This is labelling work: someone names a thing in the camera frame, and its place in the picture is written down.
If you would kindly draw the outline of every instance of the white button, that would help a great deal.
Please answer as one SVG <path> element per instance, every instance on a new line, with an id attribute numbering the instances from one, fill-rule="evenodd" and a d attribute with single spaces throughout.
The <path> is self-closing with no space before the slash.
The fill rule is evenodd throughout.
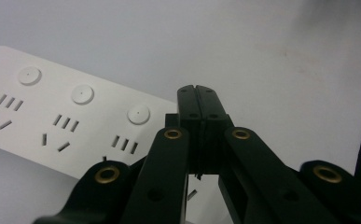
<path id="1" fill-rule="evenodd" d="M 33 86 L 41 79 L 41 72 L 36 67 L 23 68 L 18 74 L 18 80 L 25 86 Z"/>
<path id="2" fill-rule="evenodd" d="M 144 124 L 150 119 L 150 111 L 145 105 L 137 105 L 128 111 L 128 119 L 133 124 Z"/>
<path id="3" fill-rule="evenodd" d="M 72 92 L 72 99 L 78 105 L 86 105 L 93 99 L 93 89 L 89 85 L 75 87 Z"/>

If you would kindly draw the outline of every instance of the white background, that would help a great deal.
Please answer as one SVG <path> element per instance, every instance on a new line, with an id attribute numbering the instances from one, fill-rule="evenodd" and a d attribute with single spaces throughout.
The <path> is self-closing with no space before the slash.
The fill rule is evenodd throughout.
<path id="1" fill-rule="evenodd" d="M 354 172 L 361 1 L 0 1 L 0 45 L 173 102 L 210 87 L 290 167 Z M 75 183 L 0 151 L 0 223 L 59 211 Z"/>

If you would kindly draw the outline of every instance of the power strip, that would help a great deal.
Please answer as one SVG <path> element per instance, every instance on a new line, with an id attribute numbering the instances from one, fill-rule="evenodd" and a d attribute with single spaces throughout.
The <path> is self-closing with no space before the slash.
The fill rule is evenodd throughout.
<path id="1" fill-rule="evenodd" d="M 80 178 L 102 160 L 139 161 L 175 111 L 172 102 L 0 47 L 0 148 L 64 174 Z M 216 177 L 190 179 L 188 190 L 198 198 L 187 205 L 188 221 L 201 220 L 201 207 L 226 210 L 222 200 L 212 209 Z"/>

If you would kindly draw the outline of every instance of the screw hole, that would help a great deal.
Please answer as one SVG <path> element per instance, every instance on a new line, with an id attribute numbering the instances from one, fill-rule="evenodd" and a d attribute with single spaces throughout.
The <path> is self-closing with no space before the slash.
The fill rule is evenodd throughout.
<path id="1" fill-rule="evenodd" d="M 232 132 L 232 136 L 234 136 L 238 139 L 245 140 L 250 137 L 250 133 L 248 133 L 247 131 L 244 131 L 244 130 L 234 130 Z"/>
<path id="2" fill-rule="evenodd" d="M 169 138 L 169 139 L 177 139 L 181 137 L 181 133 L 180 131 L 176 130 L 176 129 L 171 129 L 165 132 L 165 137 Z"/>
<path id="3" fill-rule="evenodd" d="M 157 203 L 165 198 L 165 193 L 163 189 L 153 188 L 148 191 L 147 197 L 150 201 Z"/>
<path id="4" fill-rule="evenodd" d="M 313 173 L 322 180 L 332 184 L 342 181 L 342 176 L 328 166 L 317 165 L 313 167 Z"/>
<path id="5" fill-rule="evenodd" d="M 115 181 L 118 177 L 119 169 L 117 167 L 106 166 L 96 173 L 95 180 L 100 184 L 108 184 Z"/>

